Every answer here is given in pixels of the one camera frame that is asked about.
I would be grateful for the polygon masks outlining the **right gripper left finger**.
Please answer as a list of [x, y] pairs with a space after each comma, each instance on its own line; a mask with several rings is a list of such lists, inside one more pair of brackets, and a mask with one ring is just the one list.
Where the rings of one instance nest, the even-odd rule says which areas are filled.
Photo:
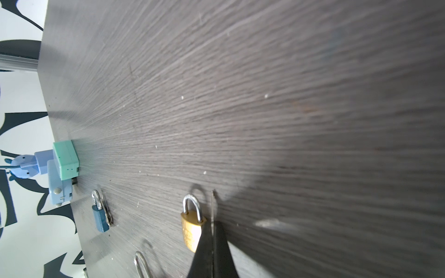
[[211, 223], [202, 227], [202, 234], [187, 278], [213, 277], [213, 234]]

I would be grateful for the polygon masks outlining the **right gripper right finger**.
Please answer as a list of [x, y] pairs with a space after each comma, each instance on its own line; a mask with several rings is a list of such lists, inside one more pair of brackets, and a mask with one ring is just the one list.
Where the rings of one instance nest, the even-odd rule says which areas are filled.
[[213, 277], [239, 278], [226, 233], [219, 221], [214, 222], [213, 228]]

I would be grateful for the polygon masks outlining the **brass padlock with key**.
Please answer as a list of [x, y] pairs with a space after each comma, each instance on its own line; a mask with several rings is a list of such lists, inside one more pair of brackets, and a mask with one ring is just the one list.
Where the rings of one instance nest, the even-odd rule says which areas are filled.
[[198, 199], [192, 194], [185, 195], [181, 213], [181, 226], [184, 243], [193, 253], [197, 250], [202, 227], [206, 221], [207, 219], [203, 216]]

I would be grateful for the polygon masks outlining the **red padlock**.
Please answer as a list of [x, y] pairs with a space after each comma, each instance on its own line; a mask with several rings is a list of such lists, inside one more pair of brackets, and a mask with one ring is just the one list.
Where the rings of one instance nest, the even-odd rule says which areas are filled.
[[134, 255], [134, 265], [139, 278], [152, 278], [145, 256], [140, 251]]

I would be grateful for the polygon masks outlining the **blue padlock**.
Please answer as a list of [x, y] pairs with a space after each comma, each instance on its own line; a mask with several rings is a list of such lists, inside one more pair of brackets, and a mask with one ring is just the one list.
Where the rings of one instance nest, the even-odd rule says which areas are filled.
[[95, 218], [96, 228], [99, 232], [104, 233], [112, 226], [112, 215], [105, 205], [103, 198], [98, 190], [92, 191], [92, 210]]

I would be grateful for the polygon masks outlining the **light blue alarm clock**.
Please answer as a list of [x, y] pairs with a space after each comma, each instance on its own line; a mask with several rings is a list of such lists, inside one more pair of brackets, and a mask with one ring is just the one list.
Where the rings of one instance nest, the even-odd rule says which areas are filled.
[[61, 180], [54, 160], [48, 161], [47, 168], [51, 203], [60, 207], [73, 198], [73, 180]]

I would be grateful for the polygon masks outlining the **mint green alarm clock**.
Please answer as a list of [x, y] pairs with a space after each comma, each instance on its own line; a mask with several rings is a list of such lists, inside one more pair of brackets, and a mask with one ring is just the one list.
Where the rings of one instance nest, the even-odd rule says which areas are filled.
[[79, 159], [71, 140], [54, 142], [53, 155], [61, 180], [79, 176]]

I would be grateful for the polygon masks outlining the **blue flower toy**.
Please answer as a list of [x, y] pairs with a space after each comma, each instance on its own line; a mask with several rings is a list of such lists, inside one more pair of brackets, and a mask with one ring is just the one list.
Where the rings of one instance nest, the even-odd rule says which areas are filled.
[[48, 173], [48, 162], [53, 160], [53, 151], [36, 152], [33, 155], [19, 155], [14, 159], [5, 159], [5, 166], [1, 166], [2, 170], [10, 173], [9, 180], [17, 178], [28, 179], [36, 175], [44, 175]]

